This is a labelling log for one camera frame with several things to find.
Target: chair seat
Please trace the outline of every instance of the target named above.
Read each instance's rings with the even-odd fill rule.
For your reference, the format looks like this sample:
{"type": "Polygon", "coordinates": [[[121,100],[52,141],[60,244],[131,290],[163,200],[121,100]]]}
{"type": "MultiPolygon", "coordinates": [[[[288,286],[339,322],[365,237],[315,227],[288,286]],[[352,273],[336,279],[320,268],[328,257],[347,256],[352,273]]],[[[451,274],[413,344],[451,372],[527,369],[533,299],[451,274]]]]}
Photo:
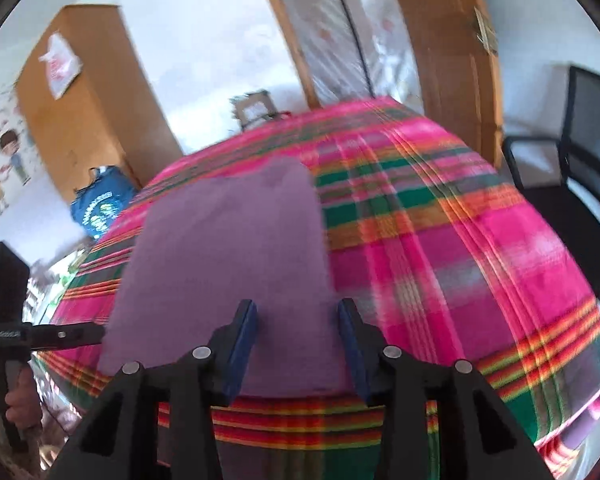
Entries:
{"type": "Polygon", "coordinates": [[[522,194],[563,241],[600,300],[600,222],[567,186],[528,188],[522,194]]]}

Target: human hand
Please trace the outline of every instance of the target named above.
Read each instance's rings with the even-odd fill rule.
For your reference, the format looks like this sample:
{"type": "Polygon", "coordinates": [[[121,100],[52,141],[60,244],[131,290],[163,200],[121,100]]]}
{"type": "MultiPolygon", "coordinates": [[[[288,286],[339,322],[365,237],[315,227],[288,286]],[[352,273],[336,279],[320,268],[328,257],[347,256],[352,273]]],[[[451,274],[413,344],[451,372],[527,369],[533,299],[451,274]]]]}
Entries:
{"type": "Polygon", "coordinates": [[[4,400],[9,406],[6,418],[19,430],[27,430],[42,421],[38,389],[33,371],[28,365],[22,367],[16,387],[4,397],[4,400]]]}

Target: white plastic bag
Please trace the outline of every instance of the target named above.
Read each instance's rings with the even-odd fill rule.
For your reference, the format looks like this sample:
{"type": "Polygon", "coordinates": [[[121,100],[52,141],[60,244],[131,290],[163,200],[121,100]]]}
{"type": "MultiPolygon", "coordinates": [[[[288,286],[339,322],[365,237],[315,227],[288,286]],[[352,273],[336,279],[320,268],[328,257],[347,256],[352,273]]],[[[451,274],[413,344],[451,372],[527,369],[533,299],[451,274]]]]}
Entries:
{"type": "Polygon", "coordinates": [[[67,40],[59,32],[49,36],[48,51],[38,59],[46,61],[46,81],[54,99],[62,97],[82,70],[80,58],[74,54],[67,40]]]}

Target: blue bag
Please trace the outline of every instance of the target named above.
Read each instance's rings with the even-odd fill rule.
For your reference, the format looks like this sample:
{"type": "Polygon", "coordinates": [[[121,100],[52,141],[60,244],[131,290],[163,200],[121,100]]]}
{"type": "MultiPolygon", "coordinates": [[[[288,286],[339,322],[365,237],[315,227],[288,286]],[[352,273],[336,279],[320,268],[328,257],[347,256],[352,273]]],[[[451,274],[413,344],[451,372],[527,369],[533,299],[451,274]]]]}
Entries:
{"type": "Polygon", "coordinates": [[[94,180],[75,191],[71,216],[87,234],[100,238],[136,194],[131,181],[116,166],[91,168],[94,180]]]}

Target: black office chair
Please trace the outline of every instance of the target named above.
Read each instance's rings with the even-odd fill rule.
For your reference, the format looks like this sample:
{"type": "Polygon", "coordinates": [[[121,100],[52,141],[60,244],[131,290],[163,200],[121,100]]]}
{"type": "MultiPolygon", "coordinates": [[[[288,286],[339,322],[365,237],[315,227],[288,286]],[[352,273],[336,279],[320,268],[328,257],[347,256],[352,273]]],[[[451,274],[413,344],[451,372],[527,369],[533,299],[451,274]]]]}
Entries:
{"type": "Polygon", "coordinates": [[[567,186],[572,178],[600,202],[600,75],[571,66],[562,136],[507,136],[502,152],[516,187],[562,239],[600,300],[600,223],[567,186]],[[560,184],[525,188],[511,151],[515,142],[554,143],[560,184]]]}

